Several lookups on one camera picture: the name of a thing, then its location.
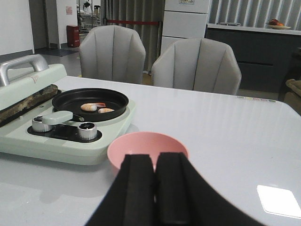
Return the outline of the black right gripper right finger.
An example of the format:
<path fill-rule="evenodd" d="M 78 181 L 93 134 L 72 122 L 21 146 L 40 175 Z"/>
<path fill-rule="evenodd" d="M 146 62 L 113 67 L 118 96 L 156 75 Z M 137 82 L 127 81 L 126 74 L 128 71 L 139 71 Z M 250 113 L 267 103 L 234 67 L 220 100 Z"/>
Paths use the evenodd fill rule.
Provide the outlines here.
<path fill-rule="evenodd" d="M 156 191 L 161 226 L 260 226 L 215 191 L 183 153 L 161 153 Z"/>

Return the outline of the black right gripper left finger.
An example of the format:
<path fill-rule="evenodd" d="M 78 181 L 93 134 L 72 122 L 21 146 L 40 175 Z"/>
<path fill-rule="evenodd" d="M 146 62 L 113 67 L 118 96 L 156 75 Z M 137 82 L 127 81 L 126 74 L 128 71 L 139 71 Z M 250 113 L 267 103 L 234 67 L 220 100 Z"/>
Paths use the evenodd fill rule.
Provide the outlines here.
<path fill-rule="evenodd" d="M 125 155 L 107 194 L 87 226 L 153 226 L 154 171 L 149 155 Z"/>

